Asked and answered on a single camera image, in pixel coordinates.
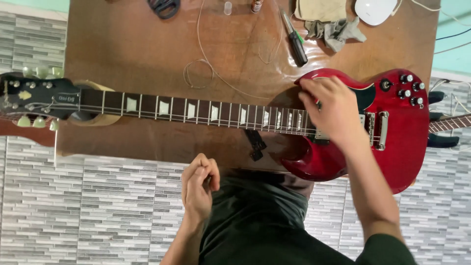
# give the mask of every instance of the headstock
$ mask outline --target headstock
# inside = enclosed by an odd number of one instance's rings
[[[78,110],[79,103],[80,89],[68,79],[37,79],[11,73],[0,75],[0,112],[3,114],[67,119]]]

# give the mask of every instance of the dark green shirt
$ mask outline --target dark green shirt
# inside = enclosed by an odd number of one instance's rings
[[[281,186],[221,179],[203,233],[200,264],[415,265],[407,247],[385,234],[371,236],[357,260],[349,259],[304,230],[307,207],[304,196]]]

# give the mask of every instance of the tuning peg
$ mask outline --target tuning peg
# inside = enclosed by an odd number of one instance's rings
[[[55,78],[64,78],[64,70],[62,68],[53,67],[52,74],[54,75]]]
[[[53,120],[49,126],[49,129],[53,132],[57,131],[59,129],[59,122],[57,120]]]
[[[33,126],[34,128],[39,128],[39,129],[40,129],[40,128],[44,128],[44,127],[46,127],[46,121],[44,120],[43,117],[38,116],[38,117],[34,120],[34,122],[32,123],[32,126]]]
[[[31,127],[31,121],[28,116],[23,116],[18,120],[18,127]]]
[[[29,67],[23,67],[23,76],[27,78],[33,78],[34,71]]]
[[[36,67],[36,75],[40,79],[46,79],[49,75],[49,68],[47,68],[47,66]]]

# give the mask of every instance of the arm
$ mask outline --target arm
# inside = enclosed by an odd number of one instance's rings
[[[302,80],[300,99],[313,124],[339,147],[347,161],[353,203],[366,240],[384,233],[404,242],[399,229],[399,209],[374,159],[369,136],[358,120],[355,94],[337,77]],[[314,95],[322,102],[319,111]]]
[[[212,207],[211,192],[219,190],[219,170],[214,159],[199,154],[182,176],[181,197],[185,214],[162,259],[162,265],[197,265],[204,221]]]

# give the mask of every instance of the cloth rag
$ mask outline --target cloth rag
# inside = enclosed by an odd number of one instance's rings
[[[333,51],[340,51],[347,39],[357,41],[366,41],[365,35],[358,29],[360,18],[356,17],[353,21],[347,22],[347,19],[340,19],[332,23],[321,21],[306,21],[304,27],[308,30],[309,38],[324,38],[325,45]]]
[[[346,0],[296,0],[294,15],[306,21],[337,21],[347,17]]]

